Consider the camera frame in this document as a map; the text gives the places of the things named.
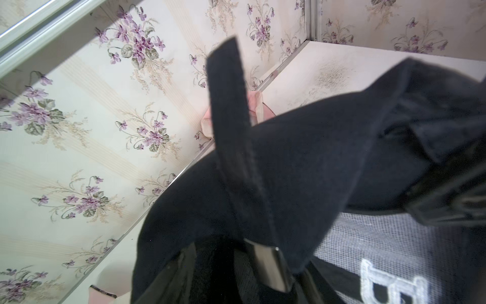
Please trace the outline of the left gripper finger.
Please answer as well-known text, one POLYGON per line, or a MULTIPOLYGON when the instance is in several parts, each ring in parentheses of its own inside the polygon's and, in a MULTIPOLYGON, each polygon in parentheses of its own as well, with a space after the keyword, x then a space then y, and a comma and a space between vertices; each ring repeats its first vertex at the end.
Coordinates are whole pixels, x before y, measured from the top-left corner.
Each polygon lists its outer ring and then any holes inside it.
POLYGON ((406 193, 404 209, 427 226, 485 225, 485 141, 431 170, 406 193))

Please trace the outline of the black cap white letter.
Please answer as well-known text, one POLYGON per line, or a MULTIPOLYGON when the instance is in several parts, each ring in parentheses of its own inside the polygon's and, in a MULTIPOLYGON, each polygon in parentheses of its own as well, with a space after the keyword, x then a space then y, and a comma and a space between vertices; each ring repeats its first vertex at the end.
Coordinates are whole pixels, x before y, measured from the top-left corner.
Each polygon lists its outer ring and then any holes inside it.
POLYGON ((404 209, 485 141, 485 82, 408 58, 251 125, 237 40, 208 57, 215 150, 151 207, 132 303, 484 303, 485 225, 404 209))

